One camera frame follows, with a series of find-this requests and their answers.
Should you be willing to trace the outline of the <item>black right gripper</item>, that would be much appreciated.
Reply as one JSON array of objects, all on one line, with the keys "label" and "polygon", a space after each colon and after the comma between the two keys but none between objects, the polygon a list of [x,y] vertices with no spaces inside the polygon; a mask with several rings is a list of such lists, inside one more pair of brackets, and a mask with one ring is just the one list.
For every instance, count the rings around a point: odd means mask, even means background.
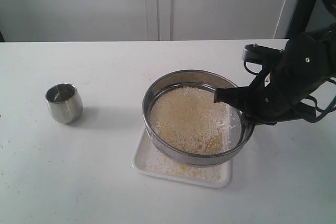
[{"label": "black right gripper", "polygon": [[312,92],[333,82],[333,36],[299,34],[282,51],[278,62],[261,65],[249,86],[217,88],[214,103],[224,102],[243,112],[245,121],[253,125],[273,126],[297,118],[315,123],[332,112],[333,103],[321,109],[303,100],[317,103]]}]

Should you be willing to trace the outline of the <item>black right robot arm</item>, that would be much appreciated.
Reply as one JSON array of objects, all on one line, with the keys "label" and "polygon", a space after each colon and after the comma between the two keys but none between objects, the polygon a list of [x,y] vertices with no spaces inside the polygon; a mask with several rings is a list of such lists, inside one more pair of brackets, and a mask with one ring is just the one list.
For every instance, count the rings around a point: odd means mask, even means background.
[{"label": "black right robot arm", "polygon": [[242,111],[254,124],[316,123],[335,111],[334,100],[322,109],[312,96],[324,83],[335,83],[335,0],[298,0],[287,37],[282,50],[246,45],[244,63],[261,70],[246,87],[218,88],[215,102]]}]

